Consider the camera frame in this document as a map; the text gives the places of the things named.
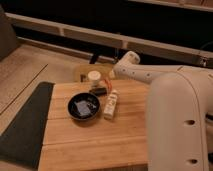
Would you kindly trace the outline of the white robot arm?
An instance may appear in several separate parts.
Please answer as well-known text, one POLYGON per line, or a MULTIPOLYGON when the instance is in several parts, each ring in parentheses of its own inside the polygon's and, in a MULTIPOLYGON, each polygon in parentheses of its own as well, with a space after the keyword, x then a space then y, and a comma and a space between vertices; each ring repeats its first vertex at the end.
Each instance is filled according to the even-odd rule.
POLYGON ((142 65, 129 51, 113 70, 150 85, 148 171, 213 171, 213 69, 142 65))

